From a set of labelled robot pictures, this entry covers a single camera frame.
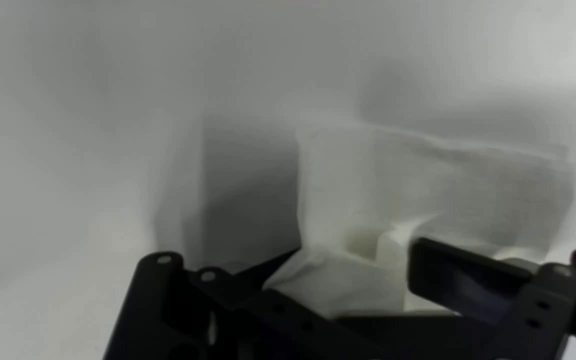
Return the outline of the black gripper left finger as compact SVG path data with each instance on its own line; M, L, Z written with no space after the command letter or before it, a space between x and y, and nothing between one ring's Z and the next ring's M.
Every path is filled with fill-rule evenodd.
M376 344L243 275L153 253L131 275L101 360L382 360Z

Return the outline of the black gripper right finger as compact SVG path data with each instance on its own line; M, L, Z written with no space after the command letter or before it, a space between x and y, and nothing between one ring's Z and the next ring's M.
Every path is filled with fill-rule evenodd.
M429 238L409 249L409 291L489 332L476 360L561 360L576 339L576 251L533 270Z

